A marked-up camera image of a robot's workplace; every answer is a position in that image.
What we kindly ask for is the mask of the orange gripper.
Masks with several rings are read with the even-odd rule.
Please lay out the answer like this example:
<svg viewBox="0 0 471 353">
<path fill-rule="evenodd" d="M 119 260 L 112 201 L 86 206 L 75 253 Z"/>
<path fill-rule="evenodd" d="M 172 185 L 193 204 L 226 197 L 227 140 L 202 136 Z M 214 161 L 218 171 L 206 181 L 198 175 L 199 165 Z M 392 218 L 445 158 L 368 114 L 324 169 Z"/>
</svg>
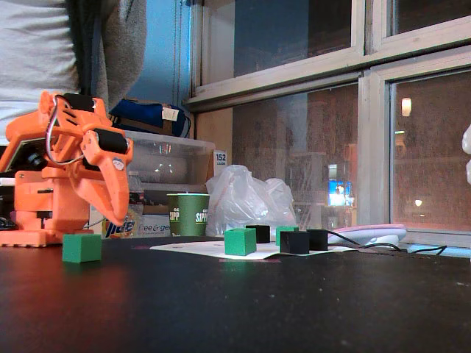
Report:
<svg viewBox="0 0 471 353">
<path fill-rule="evenodd" d="M 131 161 L 132 140 L 120 129 L 68 121 L 53 128 L 53 176 L 71 177 L 75 193 L 115 225 L 127 214 Z"/>
</svg>

